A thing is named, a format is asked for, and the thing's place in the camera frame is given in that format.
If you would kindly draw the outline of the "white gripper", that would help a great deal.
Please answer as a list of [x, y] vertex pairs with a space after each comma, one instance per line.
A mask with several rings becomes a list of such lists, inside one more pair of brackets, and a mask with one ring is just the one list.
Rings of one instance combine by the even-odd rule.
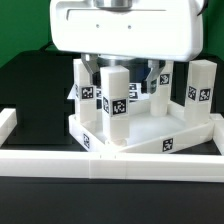
[[60, 50], [82, 53], [95, 86], [96, 54], [154, 59], [141, 83], [142, 93], [153, 94], [164, 60], [190, 61], [202, 51], [203, 7], [204, 0], [51, 0], [52, 39]]

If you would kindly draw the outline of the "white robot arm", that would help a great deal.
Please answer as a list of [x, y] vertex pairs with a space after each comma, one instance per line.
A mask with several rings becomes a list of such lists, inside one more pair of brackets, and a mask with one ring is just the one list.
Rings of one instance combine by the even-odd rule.
[[207, 2], [51, 0], [52, 40], [63, 51], [148, 59], [142, 90], [153, 93], [163, 61], [190, 61], [202, 51]]

